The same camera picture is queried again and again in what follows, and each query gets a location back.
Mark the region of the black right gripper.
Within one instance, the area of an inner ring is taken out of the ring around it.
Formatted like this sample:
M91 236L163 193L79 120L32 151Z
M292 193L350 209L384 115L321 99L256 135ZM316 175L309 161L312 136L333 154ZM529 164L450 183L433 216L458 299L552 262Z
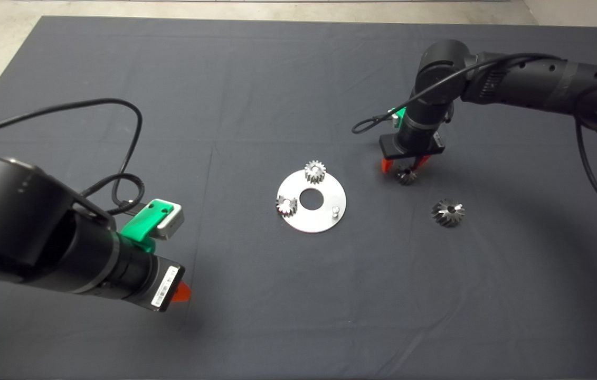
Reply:
M415 158L412 170L419 170L433 155L442 154L445 148L437 131L410 129L381 135L381 171L388 174L395 160L407 158Z

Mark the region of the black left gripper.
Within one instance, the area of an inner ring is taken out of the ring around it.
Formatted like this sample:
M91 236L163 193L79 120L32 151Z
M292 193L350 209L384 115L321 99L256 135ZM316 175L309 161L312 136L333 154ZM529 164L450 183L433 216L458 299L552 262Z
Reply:
M108 298L123 300L153 312L166 312L175 303L189 301L190 287L182 281L185 267L138 248L120 250L108 275Z

